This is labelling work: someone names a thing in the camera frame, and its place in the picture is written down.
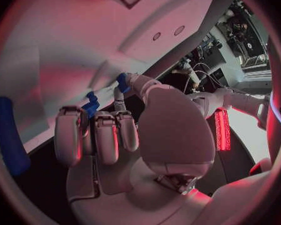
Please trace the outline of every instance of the curved white surface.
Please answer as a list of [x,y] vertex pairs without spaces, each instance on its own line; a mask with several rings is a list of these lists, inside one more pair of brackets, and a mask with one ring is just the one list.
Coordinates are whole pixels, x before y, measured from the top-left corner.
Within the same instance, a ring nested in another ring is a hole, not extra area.
[[14,103],[26,151],[54,135],[60,107],[85,104],[90,91],[100,108],[110,104],[117,75],[145,72],[198,30],[211,2],[140,0],[128,9],[114,0],[35,1],[0,55],[0,96]]

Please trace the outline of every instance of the circular hole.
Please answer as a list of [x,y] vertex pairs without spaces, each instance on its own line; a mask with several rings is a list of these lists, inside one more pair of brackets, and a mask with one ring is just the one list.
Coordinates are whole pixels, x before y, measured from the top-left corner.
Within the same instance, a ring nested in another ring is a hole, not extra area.
[[185,26],[180,26],[178,27],[175,32],[174,35],[177,36],[178,34],[180,34],[183,30],[184,30]]
[[157,40],[161,36],[161,33],[158,32],[153,36],[153,41]]

